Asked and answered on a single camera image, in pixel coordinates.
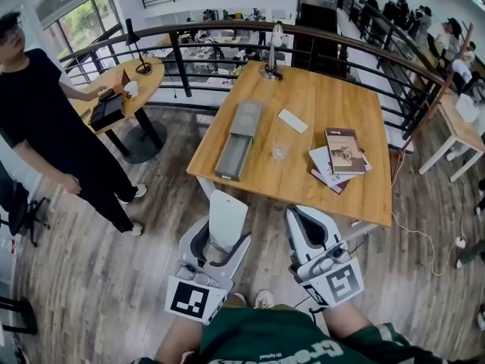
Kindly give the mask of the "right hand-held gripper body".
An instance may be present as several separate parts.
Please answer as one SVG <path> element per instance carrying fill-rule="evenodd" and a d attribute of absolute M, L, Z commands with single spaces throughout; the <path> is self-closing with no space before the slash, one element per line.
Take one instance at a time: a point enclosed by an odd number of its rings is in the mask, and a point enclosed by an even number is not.
<path fill-rule="evenodd" d="M 348 252 L 346 241 L 333 245 L 313 259 L 289 267 L 295 281 L 321 307 L 333 308 L 364 290 L 360 265 Z"/>

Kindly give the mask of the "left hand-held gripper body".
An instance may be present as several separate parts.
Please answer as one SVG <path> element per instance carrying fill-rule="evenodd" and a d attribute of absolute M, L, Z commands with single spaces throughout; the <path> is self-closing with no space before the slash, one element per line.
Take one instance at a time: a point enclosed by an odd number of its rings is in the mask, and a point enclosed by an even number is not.
<path fill-rule="evenodd" d="M 250 243 L 250 234 L 241 236 L 221 262 L 177 260 L 176 274 L 168 278 L 165 310 L 209 325 L 233 288 Z"/>

